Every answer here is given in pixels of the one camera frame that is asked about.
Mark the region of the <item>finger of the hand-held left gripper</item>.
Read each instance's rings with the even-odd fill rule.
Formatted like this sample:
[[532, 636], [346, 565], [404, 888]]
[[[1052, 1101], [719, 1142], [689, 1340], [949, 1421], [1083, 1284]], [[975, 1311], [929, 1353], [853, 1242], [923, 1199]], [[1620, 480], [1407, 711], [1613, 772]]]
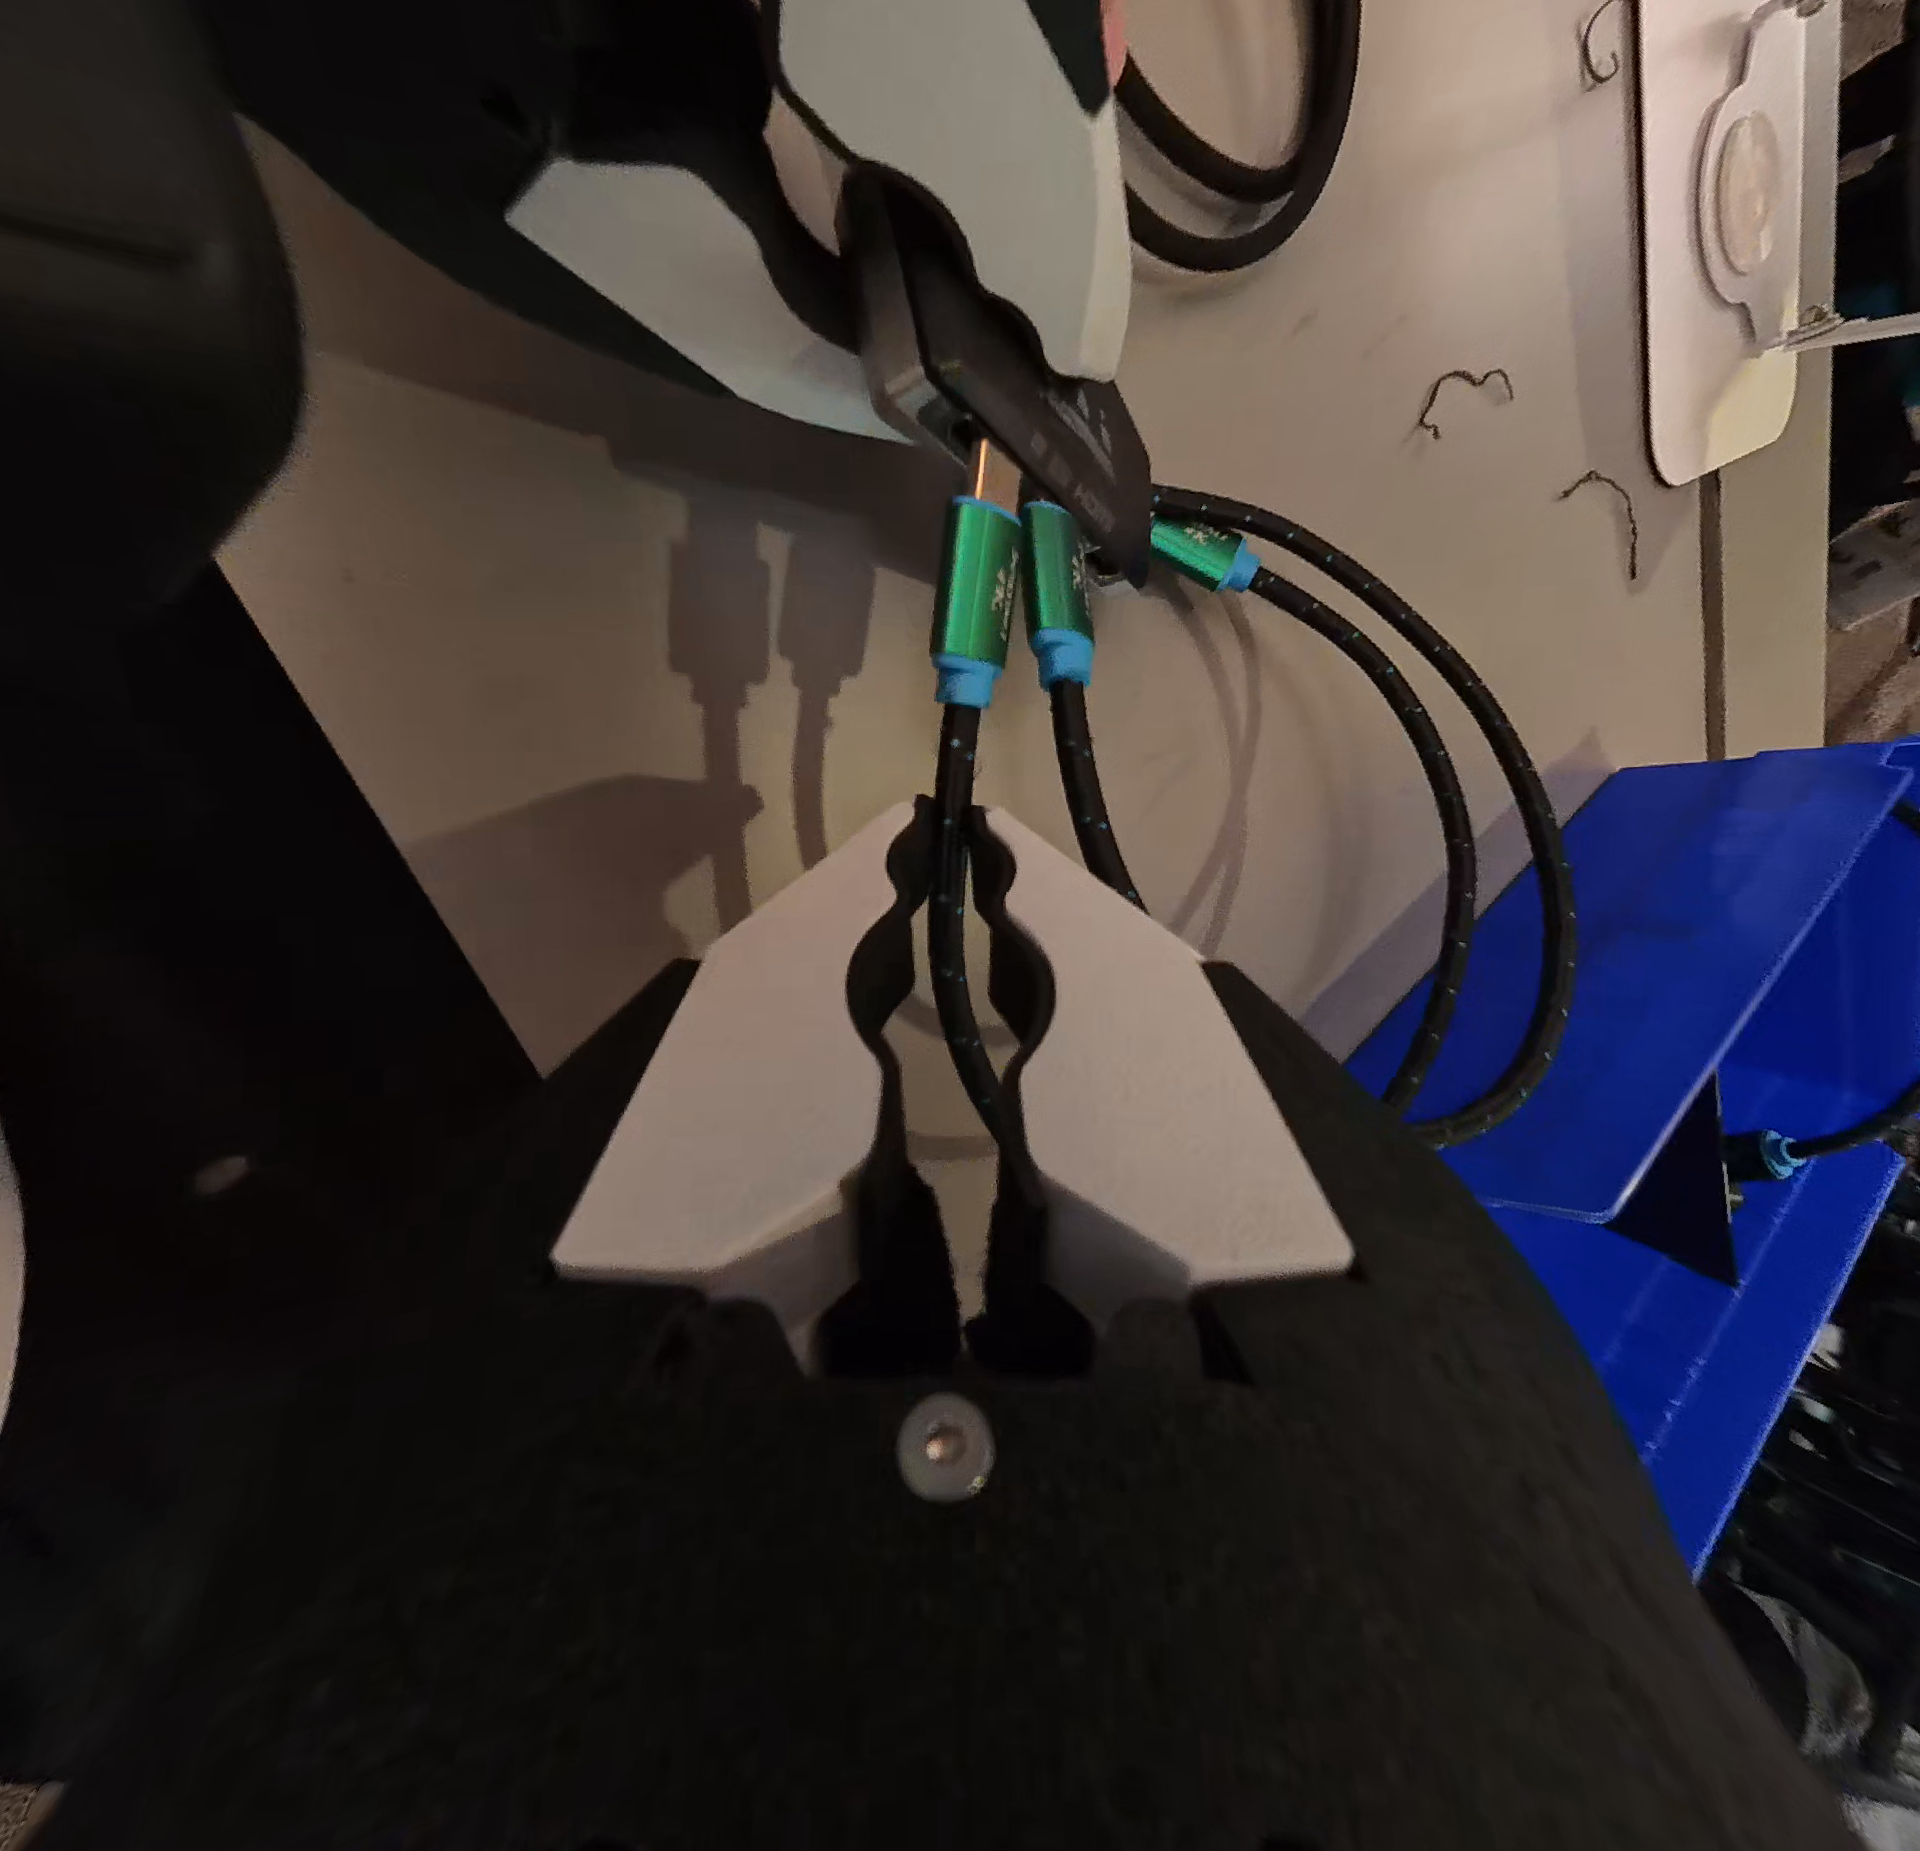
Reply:
[[764, 0], [764, 32], [802, 120], [918, 187], [1052, 370], [1116, 382], [1135, 251], [1100, 0]]
[[507, 223], [700, 375], [849, 437], [963, 449], [909, 346], [898, 254], [827, 254], [773, 179], [553, 160]]

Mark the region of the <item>long wavy black thread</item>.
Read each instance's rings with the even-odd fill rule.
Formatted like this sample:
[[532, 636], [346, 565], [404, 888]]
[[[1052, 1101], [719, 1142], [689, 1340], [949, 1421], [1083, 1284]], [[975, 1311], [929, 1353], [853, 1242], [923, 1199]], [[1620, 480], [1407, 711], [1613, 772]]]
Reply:
[[1638, 523], [1633, 490], [1620, 477], [1587, 468], [1567, 489], [1559, 489], [1554, 499], [1567, 502], [1585, 490], [1598, 490], [1598, 497], [1620, 502], [1621, 546], [1627, 546], [1627, 585], [1638, 585], [1643, 582], [1643, 523]]

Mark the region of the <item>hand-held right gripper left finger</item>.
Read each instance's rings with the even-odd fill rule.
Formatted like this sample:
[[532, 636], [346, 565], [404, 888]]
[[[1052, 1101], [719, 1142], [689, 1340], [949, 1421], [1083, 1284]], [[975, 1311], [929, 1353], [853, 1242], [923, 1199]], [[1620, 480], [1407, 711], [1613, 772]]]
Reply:
[[929, 796], [886, 809], [700, 958], [553, 1239], [558, 1275], [756, 1302], [827, 1376], [960, 1358], [886, 1047], [937, 828]]

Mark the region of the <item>blue plastic bin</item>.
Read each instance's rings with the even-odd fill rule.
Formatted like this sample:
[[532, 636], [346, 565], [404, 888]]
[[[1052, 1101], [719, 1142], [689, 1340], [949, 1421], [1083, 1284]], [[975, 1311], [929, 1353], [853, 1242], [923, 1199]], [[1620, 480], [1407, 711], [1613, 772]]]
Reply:
[[1629, 767], [1567, 819], [1580, 964], [1526, 1106], [1449, 1151], [1532, 1267], [1709, 1569], [1898, 1189], [1864, 1142], [1735, 1209], [1737, 1288], [1612, 1231], [1719, 1071], [1724, 1136], [1824, 1140], [1916, 1081], [1916, 741]]

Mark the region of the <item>black hdmi switch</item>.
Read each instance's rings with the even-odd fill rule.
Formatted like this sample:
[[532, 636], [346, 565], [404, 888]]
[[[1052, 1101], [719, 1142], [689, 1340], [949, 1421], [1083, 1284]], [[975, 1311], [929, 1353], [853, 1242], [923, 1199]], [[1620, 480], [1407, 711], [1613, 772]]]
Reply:
[[1052, 370], [1024, 312], [971, 276], [949, 217], [895, 175], [849, 175], [839, 242], [886, 424], [956, 464], [993, 441], [1080, 523], [1109, 582], [1144, 588], [1155, 473], [1120, 388]]

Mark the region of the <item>bent black thread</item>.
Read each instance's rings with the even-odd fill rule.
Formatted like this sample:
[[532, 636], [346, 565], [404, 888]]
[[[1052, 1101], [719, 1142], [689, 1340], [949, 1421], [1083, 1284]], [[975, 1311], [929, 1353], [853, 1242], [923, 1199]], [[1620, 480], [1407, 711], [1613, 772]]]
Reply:
[[1502, 408], [1513, 408], [1513, 375], [1505, 366], [1449, 366], [1429, 382], [1429, 396], [1418, 410], [1418, 433], [1425, 433], [1429, 441], [1444, 441], [1449, 391], [1496, 396]]

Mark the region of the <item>wooden-framed black book stand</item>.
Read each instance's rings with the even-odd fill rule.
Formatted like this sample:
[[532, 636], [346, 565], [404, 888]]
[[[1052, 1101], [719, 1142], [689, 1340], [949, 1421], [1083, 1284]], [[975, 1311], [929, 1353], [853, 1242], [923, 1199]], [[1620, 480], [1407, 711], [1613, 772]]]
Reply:
[[1796, 360], [1916, 337], [1806, 272], [1811, 32], [1840, 0], [1627, 0], [1633, 40], [1644, 449], [1689, 489], [1766, 445]]

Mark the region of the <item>black bin divider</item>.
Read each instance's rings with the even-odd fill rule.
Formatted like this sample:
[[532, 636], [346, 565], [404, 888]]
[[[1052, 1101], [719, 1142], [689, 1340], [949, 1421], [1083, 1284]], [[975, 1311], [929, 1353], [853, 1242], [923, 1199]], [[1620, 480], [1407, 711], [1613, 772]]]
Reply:
[[1702, 1280], [1737, 1288], [1735, 1209], [1719, 1071], [1711, 1071], [1621, 1199], [1612, 1231]]

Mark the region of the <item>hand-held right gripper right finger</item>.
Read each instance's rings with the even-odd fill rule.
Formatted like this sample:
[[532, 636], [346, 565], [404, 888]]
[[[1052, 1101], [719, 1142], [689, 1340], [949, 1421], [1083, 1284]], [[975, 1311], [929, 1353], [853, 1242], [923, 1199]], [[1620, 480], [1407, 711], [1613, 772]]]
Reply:
[[971, 1356], [1080, 1376], [1113, 1319], [1224, 1288], [1335, 1280], [1354, 1242], [1212, 968], [1006, 809], [971, 818], [1004, 1097], [1038, 1209], [998, 1189]]

